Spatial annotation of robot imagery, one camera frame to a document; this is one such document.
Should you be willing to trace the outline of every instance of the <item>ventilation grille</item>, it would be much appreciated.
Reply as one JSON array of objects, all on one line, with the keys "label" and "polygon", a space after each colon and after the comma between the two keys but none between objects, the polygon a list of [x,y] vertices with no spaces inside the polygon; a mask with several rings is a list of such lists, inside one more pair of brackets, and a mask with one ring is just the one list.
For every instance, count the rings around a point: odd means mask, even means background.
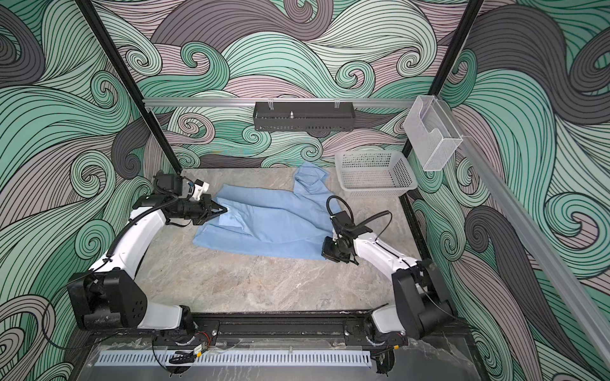
[{"label": "ventilation grille", "polygon": [[[170,354],[156,351],[165,366]],[[102,351],[95,366],[158,366],[152,351]],[[247,351],[207,352],[192,366],[371,366],[368,351]]]}]

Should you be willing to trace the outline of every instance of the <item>horizontal metal rail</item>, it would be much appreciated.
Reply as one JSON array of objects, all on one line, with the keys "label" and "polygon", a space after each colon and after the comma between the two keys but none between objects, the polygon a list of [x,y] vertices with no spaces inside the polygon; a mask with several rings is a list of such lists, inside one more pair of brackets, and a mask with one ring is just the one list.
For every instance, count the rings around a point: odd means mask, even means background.
[{"label": "horizontal metal rail", "polygon": [[159,97],[144,98],[146,107],[254,107],[256,102],[351,102],[354,107],[408,109],[415,99],[400,98],[212,98]]}]

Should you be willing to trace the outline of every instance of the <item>clothing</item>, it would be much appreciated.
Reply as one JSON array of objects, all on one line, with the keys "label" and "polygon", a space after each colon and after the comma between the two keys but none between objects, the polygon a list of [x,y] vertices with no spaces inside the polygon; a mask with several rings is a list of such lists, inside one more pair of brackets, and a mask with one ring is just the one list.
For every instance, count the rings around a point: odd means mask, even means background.
[{"label": "clothing", "polygon": [[[201,226],[193,244],[238,254],[324,259],[322,244],[332,236],[327,176],[305,162],[295,173],[293,192],[223,185],[217,202],[228,212]],[[335,199],[331,210],[340,211]]]}]

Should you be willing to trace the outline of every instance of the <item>wall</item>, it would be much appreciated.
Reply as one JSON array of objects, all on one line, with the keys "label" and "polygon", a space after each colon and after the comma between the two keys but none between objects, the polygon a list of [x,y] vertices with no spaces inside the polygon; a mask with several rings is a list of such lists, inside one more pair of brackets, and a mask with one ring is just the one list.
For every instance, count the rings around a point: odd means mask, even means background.
[{"label": "wall", "polygon": [[[442,97],[610,317],[610,2],[480,15]],[[610,372],[460,150],[409,198],[493,380]]]},{"label": "wall", "polygon": [[[467,1],[96,0],[145,97],[414,98]],[[510,0],[497,0],[487,8]],[[334,165],[347,149],[402,149],[406,111],[362,109],[357,130],[257,132],[252,108],[158,108],[186,168]]]},{"label": "wall", "polygon": [[[151,190],[160,147],[72,0],[0,4],[0,378],[60,380],[77,351],[41,333]],[[139,139],[124,149],[125,142]],[[83,344],[68,296],[46,331]]]}]

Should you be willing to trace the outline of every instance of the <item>light blue garment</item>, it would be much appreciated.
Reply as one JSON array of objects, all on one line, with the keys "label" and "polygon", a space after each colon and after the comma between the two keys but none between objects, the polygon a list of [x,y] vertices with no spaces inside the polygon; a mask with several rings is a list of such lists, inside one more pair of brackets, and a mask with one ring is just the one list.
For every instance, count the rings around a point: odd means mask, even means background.
[{"label": "light blue garment", "polygon": [[[210,249],[269,257],[324,259],[332,236],[325,187],[328,173],[309,162],[295,173],[294,191],[223,185],[217,202],[228,212],[197,230],[193,243]],[[336,200],[331,210],[340,211]]]}]

